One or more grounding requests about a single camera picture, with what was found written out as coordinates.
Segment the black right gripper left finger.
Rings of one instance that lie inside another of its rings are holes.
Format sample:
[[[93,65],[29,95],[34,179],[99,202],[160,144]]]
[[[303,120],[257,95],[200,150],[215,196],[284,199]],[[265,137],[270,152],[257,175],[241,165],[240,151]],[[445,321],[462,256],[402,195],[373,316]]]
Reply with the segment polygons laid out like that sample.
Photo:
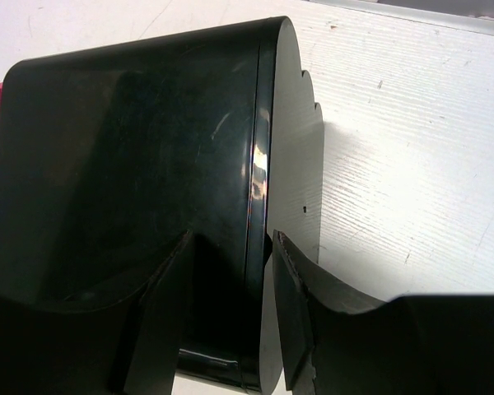
[[[168,394],[193,279],[193,233],[63,300],[0,297],[0,394]]]

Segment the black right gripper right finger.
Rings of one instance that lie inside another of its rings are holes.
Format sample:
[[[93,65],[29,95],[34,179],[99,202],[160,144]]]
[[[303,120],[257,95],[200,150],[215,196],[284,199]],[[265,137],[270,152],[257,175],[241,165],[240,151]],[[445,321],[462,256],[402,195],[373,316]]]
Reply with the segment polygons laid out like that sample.
[[[494,394],[494,295],[380,301],[273,234],[287,390],[294,394]]]

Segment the black drawer organizer cabinet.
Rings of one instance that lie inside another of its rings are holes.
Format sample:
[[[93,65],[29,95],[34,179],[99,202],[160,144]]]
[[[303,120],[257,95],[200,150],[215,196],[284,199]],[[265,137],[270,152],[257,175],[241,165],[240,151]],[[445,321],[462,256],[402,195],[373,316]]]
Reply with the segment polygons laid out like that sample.
[[[66,299],[190,231],[175,374],[269,394],[273,234],[318,259],[323,153],[286,16],[20,62],[0,107],[0,297]]]

